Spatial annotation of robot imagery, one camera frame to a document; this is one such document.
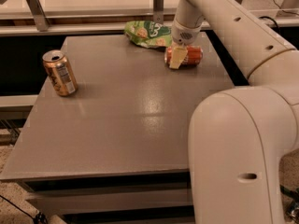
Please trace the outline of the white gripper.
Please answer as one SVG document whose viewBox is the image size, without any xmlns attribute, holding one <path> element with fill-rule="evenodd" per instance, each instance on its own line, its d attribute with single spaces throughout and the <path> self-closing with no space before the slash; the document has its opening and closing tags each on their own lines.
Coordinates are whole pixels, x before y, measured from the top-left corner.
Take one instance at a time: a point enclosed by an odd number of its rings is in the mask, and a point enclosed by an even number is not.
<svg viewBox="0 0 299 224">
<path fill-rule="evenodd" d="M 179 69 L 188 54 L 187 48 L 181 45 L 190 45 L 193 43 L 200 30 L 201 27 L 189 28 L 181 25 L 177 19 L 174 19 L 171 28 L 171 36 L 172 40 L 178 45 L 171 47 L 171 58 L 169 62 L 171 69 Z"/>
</svg>

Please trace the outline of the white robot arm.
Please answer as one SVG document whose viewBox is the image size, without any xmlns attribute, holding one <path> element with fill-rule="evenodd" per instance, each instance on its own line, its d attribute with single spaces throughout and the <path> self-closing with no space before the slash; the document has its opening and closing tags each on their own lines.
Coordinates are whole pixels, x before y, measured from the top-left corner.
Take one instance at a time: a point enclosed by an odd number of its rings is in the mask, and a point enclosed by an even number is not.
<svg viewBox="0 0 299 224">
<path fill-rule="evenodd" d="M 179 0 L 172 37 L 189 45 L 206 21 L 247 85 L 194 110 L 188 152 L 196 224 L 285 224 L 281 158 L 298 147 L 299 51 L 235 0 Z"/>
</svg>

